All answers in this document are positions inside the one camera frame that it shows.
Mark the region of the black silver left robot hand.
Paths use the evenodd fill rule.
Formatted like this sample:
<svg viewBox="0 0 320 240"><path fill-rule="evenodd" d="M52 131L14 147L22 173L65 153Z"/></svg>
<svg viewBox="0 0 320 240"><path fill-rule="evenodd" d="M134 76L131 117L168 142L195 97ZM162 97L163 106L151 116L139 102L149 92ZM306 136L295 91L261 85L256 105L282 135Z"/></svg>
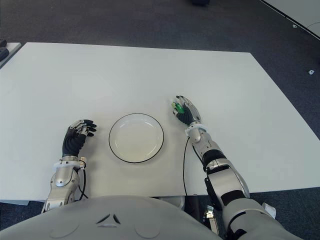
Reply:
<svg viewBox="0 0 320 240"><path fill-rule="evenodd" d="M81 119L71 124L66 131L62 143L62 157L78 157L80 150L84 146L87 137L93 137L97 131L92 120Z"/></svg>

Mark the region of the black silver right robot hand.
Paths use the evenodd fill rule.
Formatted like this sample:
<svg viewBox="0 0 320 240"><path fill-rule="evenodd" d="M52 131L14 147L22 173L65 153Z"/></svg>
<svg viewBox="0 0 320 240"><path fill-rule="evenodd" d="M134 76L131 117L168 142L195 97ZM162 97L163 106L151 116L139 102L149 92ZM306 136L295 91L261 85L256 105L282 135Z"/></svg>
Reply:
<svg viewBox="0 0 320 240"><path fill-rule="evenodd" d="M172 102L172 112L175 117L187 126L200 124L201 116L193 103L182 95L177 95Z"/></svg>

